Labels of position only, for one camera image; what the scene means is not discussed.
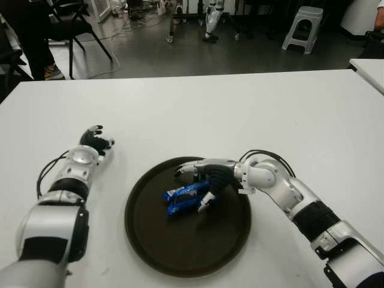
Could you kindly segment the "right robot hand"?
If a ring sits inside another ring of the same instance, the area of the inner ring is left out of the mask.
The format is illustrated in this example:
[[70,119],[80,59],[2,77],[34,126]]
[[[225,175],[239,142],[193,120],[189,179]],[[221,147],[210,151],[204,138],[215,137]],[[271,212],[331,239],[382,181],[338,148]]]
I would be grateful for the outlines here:
[[237,162],[229,159],[204,158],[202,160],[188,161],[180,164],[175,169],[174,177],[179,177],[185,173],[194,175],[208,175],[211,182],[208,192],[203,196],[198,205],[198,213],[208,209],[221,193],[230,186],[234,190],[234,195],[238,196],[239,184],[235,178],[235,166]]

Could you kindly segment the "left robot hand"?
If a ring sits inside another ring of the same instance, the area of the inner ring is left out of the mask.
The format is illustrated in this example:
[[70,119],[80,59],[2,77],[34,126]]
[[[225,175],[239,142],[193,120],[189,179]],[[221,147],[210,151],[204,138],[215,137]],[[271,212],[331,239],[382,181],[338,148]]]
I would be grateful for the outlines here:
[[112,148],[115,141],[113,139],[107,140],[100,137],[102,133],[102,125],[91,126],[82,134],[79,144],[92,147],[98,152],[99,156],[105,156],[106,151]]

